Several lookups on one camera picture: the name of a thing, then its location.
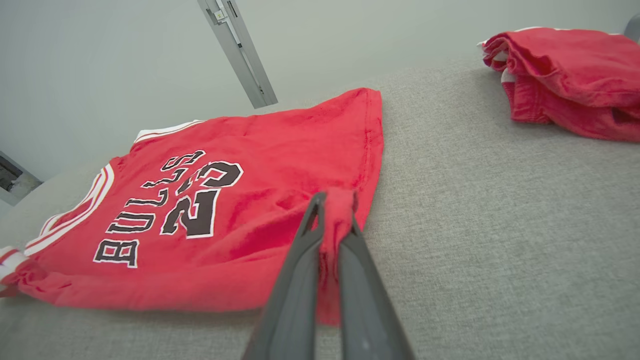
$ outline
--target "gray fabric surface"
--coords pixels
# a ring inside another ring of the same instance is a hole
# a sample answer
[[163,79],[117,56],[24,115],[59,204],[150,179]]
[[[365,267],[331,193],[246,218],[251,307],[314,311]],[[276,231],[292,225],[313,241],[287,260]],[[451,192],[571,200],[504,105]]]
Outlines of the gray fabric surface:
[[[355,86],[382,91],[385,153],[365,237],[418,358],[638,358],[638,145],[512,123],[499,75],[478,63]],[[24,245],[74,206],[105,162],[39,187],[2,219],[0,245]],[[0,316],[3,359],[239,359],[257,312],[19,297],[0,300]],[[318,333],[317,358],[339,359],[338,330]]]

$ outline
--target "red basketball jersey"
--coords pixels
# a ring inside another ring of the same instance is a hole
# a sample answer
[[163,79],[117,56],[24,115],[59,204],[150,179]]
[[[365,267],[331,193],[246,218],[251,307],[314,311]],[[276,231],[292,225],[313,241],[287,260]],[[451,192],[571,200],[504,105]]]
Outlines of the red basketball jersey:
[[[76,208],[46,221],[26,258],[0,250],[2,284],[59,306],[260,307],[313,194],[328,191],[329,211],[351,207],[355,192],[364,225],[381,118],[380,93],[361,88],[305,110],[142,131]],[[350,224],[349,214],[328,213],[327,228]],[[336,246],[322,251],[335,261]],[[332,266],[321,270],[328,286],[337,282]],[[327,304],[321,320],[335,322],[336,312]]]

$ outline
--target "folded red clothing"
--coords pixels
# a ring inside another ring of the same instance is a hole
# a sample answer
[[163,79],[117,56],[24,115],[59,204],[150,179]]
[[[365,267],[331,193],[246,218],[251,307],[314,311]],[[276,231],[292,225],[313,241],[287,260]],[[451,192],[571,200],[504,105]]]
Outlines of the folded red clothing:
[[578,135],[640,141],[640,46],[592,30],[528,28],[482,43],[503,72],[511,118]]

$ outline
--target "bulls jersey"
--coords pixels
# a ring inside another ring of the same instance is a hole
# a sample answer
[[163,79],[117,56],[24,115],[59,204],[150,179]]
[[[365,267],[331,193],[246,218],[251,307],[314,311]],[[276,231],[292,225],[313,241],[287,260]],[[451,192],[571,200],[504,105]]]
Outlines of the bulls jersey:
[[[350,225],[354,194],[364,225],[382,150],[380,93],[365,88],[306,110],[142,131],[24,255],[0,251],[4,294],[17,286],[110,309],[260,307],[316,192],[328,192],[327,227]],[[336,258],[336,246],[323,251]],[[337,281],[331,268],[320,278]],[[335,312],[327,304],[321,320]]]

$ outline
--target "white stripe trim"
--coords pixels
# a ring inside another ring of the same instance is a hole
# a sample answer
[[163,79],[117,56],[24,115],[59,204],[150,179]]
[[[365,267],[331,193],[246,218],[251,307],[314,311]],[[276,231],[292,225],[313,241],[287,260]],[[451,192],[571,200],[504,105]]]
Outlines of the white stripe trim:
[[507,61],[509,59],[509,55],[507,55],[507,53],[505,53],[504,51],[501,51],[499,53],[497,53],[493,59],[495,61]]
[[104,184],[105,176],[106,176],[106,174],[105,174],[105,172],[104,172],[104,168],[103,168],[102,170],[100,170],[100,174],[97,176],[98,181],[95,183],[95,186],[92,186],[92,188],[91,188],[91,190],[90,190],[89,194],[87,194],[87,196],[86,196],[86,197],[84,197],[85,199],[92,199],[92,203],[89,205],[89,207],[88,207],[88,208],[86,208],[82,213],[78,214],[78,216],[76,216],[75,218],[71,218],[70,220],[67,220],[65,223],[60,224],[60,225],[59,225],[58,227],[56,227],[55,229],[51,230],[51,227],[56,223],[56,221],[57,221],[60,217],[62,217],[62,216],[64,216],[64,215],[66,215],[66,214],[68,214],[68,213],[70,213],[70,212],[72,212],[72,211],[75,211],[78,207],[80,207],[81,205],[85,204],[85,203],[86,203],[86,200],[81,201],[81,202],[80,202],[76,207],[74,207],[74,208],[73,208],[73,209],[71,209],[70,211],[68,211],[68,212],[66,212],[66,213],[62,213],[62,214],[56,215],[56,216],[55,216],[55,218],[56,218],[56,219],[55,219],[55,221],[50,222],[50,223],[48,224],[48,226],[47,226],[47,229],[45,229],[45,231],[44,231],[40,236],[38,236],[38,237],[37,237],[37,238],[35,238],[34,240],[29,241],[29,242],[27,243],[27,246],[30,246],[32,243],[39,241],[39,240],[40,240],[40,239],[42,239],[43,237],[48,236],[48,235],[50,235],[50,234],[54,233],[54,232],[55,232],[55,231],[57,231],[57,229],[59,229],[60,227],[62,227],[62,226],[64,226],[65,224],[68,224],[68,223],[70,223],[71,221],[73,221],[73,220],[75,220],[75,219],[77,219],[77,218],[81,217],[82,215],[84,215],[85,213],[87,213],[87,211],[90,211],[90,210],[91,210],[91,208],[93,207],[93,204],[95,203],[95,198],[96,198],[96,196],[98,196],[98,194],[99,194],[99,192],[100,192],[100,189],[102,188],[102,185]]
[[191,122],[185,122],[184,124],[180,124],[180,125],[176,125],[176,126],[172,126],[172,127],[166,127],[164,129],[155,129],[155,130],[142,130],[138,133],[138,136],[136,137],[136,141],[134,141],[133,143],[137,143],[140,142],[142,140],[147,140],[147,139],[151,139],[151,138],[157,138],[158,136],[164,136],[164,135],[168,135],[168,134],[174,134],[177,133],[180,130],[184,130],[187,127],[191,127],[197,124],[201,124],[204,121],[202,120],[194,120]]
[[89,188],[89,192],[86,194],[86,196],[82,199],[81,202],[78,203],[78,205],[76,205],[73,209],[66,211],[64,213],[60,213],[57,215],[54,215],[52,217],[50,217],[45,223],[44,226],[42,227],[42,230],[40,230],[40,236],[43,236],[45,234],[47,234],[50,230],[51,227],[58,221],[59,218],[61,218],[63,215],[66,215],[68,213],[71,213],[73,211],[75,211],[77,208],[80,207],[80,205],[84,204],[89,197],[91,197],[95,192],[96,192],[96,188],[98,188],[97,183],[98,181],[102,178],[102,176],[104,176],[104,173],[102,171],[100,171],[100,173],[98,175],[95,176],[95,178],[93,179],[93,183],[91,184],[91,187]]
[[516,76],[513,75],[512,73],[510,73],[508,69],[504,69],[504,71],[502,71],[502,76],[500,77],[500,82],[501,83],[515,83],[516,82]]
[[63,236],[64,234],[69,232],[71,229],[73,229],[76,225],[86,220],[86,218],[88,218],[89,215],[91,215],[98,208],[100,203],[104,200],[105,196],[109,192],[109,188],[113,184],[113,180],[115,177],[113,173],[113,169],[111,168],[111,165],[105,166],[104,169],[102,170],[106,171],[106,176],[105,176],[106,181],[104,182],[104,187],[102,186],[102,184],[99,184],[99,186],[96,187],[99,193],[96,196],[96,198],[94,198],[94,201],[92,202],[92,205],[89,207],[88,211],[85,211],[82,214],[82,216],[77,217],[73,222],[67,223],[65,225],[61,225],[60,227],[56,228],[52,233],[46,234],[45,236],[40,236],[37,239],[30,241],[27,244],[27,246],[34,243],[35,245],[28,247],[24,251],[25,255],[30,256],[46,248],[47,246],[55,242],[57,239],[59,239],[61,236]]
[[3,248],[0,249],[0,258],[3,257],[4,255],[6,255],[7,252],[11,251],[11,250],[16,250],[15,247],[11,247],[11,246],[5,246]]
[[22,264],[25,261],[27,261],[27,257],[18,251],[12,254],[11,256],[9,256],[8,258],[6,258],[2,262],[2,267],[11,270],[10,273],[12,273],[12,272],[15,272],[15,269],[17,269],[18,266],[20,266],[20,264]]

